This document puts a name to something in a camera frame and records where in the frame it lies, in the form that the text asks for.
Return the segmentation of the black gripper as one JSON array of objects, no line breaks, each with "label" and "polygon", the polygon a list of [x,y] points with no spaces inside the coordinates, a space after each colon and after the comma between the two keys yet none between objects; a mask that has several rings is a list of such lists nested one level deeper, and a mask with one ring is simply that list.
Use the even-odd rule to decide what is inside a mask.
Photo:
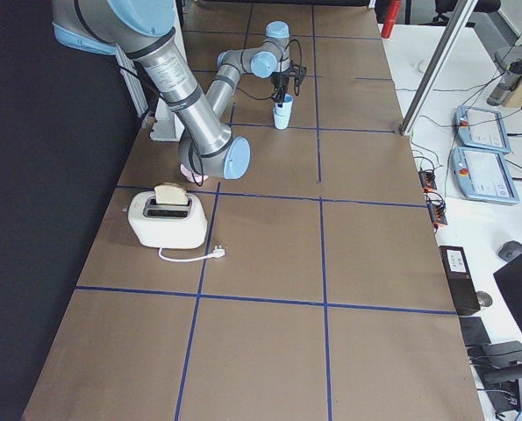
[{"label": "black gripper", "polygon": [[275,99],[275,106],[282,108],[283,99],[288,93],[290,77],[287,72],[274,72],[271,75],[271,82],[274,87],[272,99]]}]

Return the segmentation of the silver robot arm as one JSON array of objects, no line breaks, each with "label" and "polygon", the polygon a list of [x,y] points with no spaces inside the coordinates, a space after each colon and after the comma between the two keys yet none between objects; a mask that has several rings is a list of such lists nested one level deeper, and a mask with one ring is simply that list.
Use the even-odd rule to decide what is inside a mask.
[{"label": "silver robot arm", "polygon": [[185,127],[178,153],[196,175],[239,179],[249,166],[251,148],[220,117],[241,76],[290,74],[290,29],[271,22],[256,48],[230,50],[218,57],[218,72],[203,90],[175,43],[177,13],[172,1],[54,1],[55,38],[64,46],[113,55],[121,49],[137,61],[160,98]]}]

